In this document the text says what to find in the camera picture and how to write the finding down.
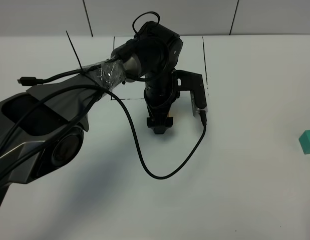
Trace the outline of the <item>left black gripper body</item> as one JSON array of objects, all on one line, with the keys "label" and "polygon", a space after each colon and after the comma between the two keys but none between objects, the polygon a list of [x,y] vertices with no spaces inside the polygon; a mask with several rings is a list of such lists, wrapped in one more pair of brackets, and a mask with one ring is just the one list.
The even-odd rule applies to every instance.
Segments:
[{"label": "left black gripper body", "polygon": [[147,81],[144,99],[150,121],[155,125],[166,125],[170,107],[179,97],[175,72],[168,72],[156,80]]}]

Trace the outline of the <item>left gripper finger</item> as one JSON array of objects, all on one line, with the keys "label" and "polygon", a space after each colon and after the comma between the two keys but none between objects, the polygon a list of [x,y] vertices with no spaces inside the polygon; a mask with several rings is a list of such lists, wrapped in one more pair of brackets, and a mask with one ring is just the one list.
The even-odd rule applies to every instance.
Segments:
[{"label": "left gripper finger", "polygon": [[162,135],[173,126],[173,117],[167,117],[166,119],[162,120],[163,122],[156,122],[151,117],[148,117],[147,127],[150,128],[154,134]]}]

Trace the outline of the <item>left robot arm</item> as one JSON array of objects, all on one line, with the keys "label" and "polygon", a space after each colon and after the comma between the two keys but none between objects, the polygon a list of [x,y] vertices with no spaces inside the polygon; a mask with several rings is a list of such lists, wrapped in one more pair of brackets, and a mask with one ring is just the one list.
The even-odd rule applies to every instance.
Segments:
[{"label": "left robot arm", "polygon": [[28,184],[72,161],[89,130],[88,111],[119,84],[146,82],[150,101],[162,107],[171,99],[169,81],[183,42],[148,21],[108,60],[48,79],[22,77],[26,92],[0,102],[0,207],[13,183]]}]

